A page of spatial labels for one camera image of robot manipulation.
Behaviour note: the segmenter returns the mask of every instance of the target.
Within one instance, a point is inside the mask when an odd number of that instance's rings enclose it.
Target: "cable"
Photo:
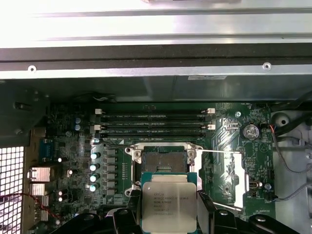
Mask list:
[[[309,183],[305,183],[303,185],[301,185],[299,187],[299,189],[297,189],[296,191],[294,191],[292,194],[290,194],[289,196],[287,197],[284,197],[284,198],[275,198],[273,201],[288,201],[290,199],[292,199],[293,197],[297,196],[303,189],[305,189],[306,187],[308,187],[309,185],[312,185],[311,182]]]
[[[308,172],[309,170],[312,169],[312,164],[305,170],[303,171],[294,171],[292,169],[290,169],[286,163],[286,160],[284,159],[284,156],[282,155],[282,152],[280,150],[280,148],[278,147],[278,141],[276,139],[276,135],[275,135],[275,132],[274,132],[274,127],[272,125],[270,125],[270,128],[271,128],[271,132],[272,132],[272,139],[273,139],[273,142],[275,144],[275,148],[276,148],[276,151],[277,151],[277,154],[278,156],[280,157],[280,159],[282,160],[284,166],[286,167],[287,171],[291,172],[291,173],[295,173],[295,174],[301,174],[301,173],[305,173],[305,172]]]
[[[295,110],[297,109],[303,102],[309,100],[312,97],[312,91],[307,92],[306,94],[302,95],[300,98],[288,102],[277,104],[271,107],[272,112],[276,111],[284,111],[284,110]]]
[[[31,199],[33,199],[33,200],[40,206],[40,209],[42,209],[42,210],[44,210],[44,211],[47,211],[47,212],[49,213],[49,215],[51,215],[52,217],[54,217],[54,218],[60,218],[59,215],[54,214],[49,208],[45,207],[37,197],[35,197],[35,196],[33,196],[33,195],[30,195],[30,194],[26,194],[26,193],[16,193],[16,194],[2,195],[2,196],[0,196],[0,199],[1,199],[1,198],[6,198],[6,197],[11,197],[11,196],[21,196],[21,195],[25,195],[25,196],[28,196],[28,197],[30,197]]]
[[[308,112],[307,114],[302,115],[301,117],[293,120],[292,122],[289,122],[288,124],[278,128],[275,131],[275,135],[278,137],[280,135],[288,133],[291,130],[295,129],[298,125],[300,125],[301,123],[303,123],[304,121],[306,121],[306,120],[308,120],[310,118],[312,118],[312,112]]]
[[[117,147],[117,148],[131,148],[133,149],[134,147],[131,146],[131,145],[118,145],[118,144],[113,144],[113,143],[110,143],[108,141],[100,141],[101,144],[107,144],[109,146],[113,146],[113,147]]]

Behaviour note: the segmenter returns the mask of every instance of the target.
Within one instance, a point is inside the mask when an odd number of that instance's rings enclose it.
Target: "green circuit board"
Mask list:
[[[90,126],[94,124],[95,108],[103,113],[115,113],[118,119],[114,134],[105,135],[108,142],[90,145],[94,141],[94,134],[90,134]],[[168,112],[191,112],[203,115],[203,110],[213,110],[204,118],[206,129],[193,129],[167,134],[166,130],[132,131],[127,129],[129,119],[138,119],[137,126],[142,117],[137,113],[152,114],[148,121],[158,122],[160,127],[163,119],[170,119]],[[187,122],[178,116],[177,122]],[[66,214],[71,218],[81,212],[97,212],[100,207],[125,206],[128,196],[125,191],[131,188],[131,156],[125,153],[122,147],[114,145],[133,145],[139,142],[190,142],[206,150],[228,151],[233,153],[203,152],[202,165],[199,175],[202,179],[202,188],[218,203],[234,206],[241,205],[242,211],[236,215],[246,220],[254,214],[266,214],[275,217],[275,205],[268,197],[274,194],[273,152],[271,134],[267,125],[271,121],[269,108],[257,106],[253,103],[107,103],[95,105],[53,105],[50,110],[47,138],[53,141],[54,147],[51,160],[66,157],[65,171],[72,169],[74,175],[62,177],[57,181],[57,190],[74,189],[78,199],[71,203],[53,204],[55,212]],[[242,128],[251,124],[258,126],[259,137],[247,139],[242,137]],[[146,152],[179,152],[178,147],[148,147]],[[90,154],[98,152],[101,157],[92,163],[101,165],[99,168],[99,189],[95,192],[89,190],[92,174]],[[107,160],[115,166],[114,177],[108,179]],[[238,188],[243,181],[241,172],[248,174],[251,187],[248,192]]]

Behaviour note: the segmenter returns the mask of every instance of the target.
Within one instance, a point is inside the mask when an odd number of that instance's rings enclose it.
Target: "white mesh vent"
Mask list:
[[[0,195],[22,193],[24,147],[0,149]],[[22,196],[0,198],[0,234],[20,234]]]

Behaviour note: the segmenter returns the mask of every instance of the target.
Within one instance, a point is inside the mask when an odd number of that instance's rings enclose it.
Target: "sticker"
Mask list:
[[[225,79],[227,76],[190,76],[188,80]]]

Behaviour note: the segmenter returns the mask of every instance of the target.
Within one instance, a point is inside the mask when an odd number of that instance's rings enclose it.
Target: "chip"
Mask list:
[[[196,231],[196,203],[196,185],[193,183],[145,182],[142,189],[143,231],[147,233]]]

